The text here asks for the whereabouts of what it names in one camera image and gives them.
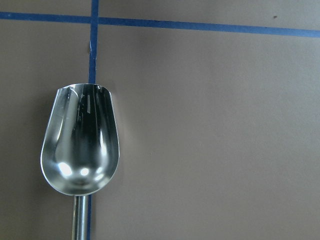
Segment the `metal ice scoop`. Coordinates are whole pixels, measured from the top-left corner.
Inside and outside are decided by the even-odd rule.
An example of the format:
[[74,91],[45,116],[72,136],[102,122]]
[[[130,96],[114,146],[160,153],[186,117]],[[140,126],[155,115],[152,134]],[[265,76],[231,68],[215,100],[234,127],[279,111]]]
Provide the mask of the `metal ice scoop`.
[[40,166],[54,190],[74,199],[72,239],[89,237],[90,195],[113,178],[119,156],[111,93],[90,83],[58,89],[44,135]]

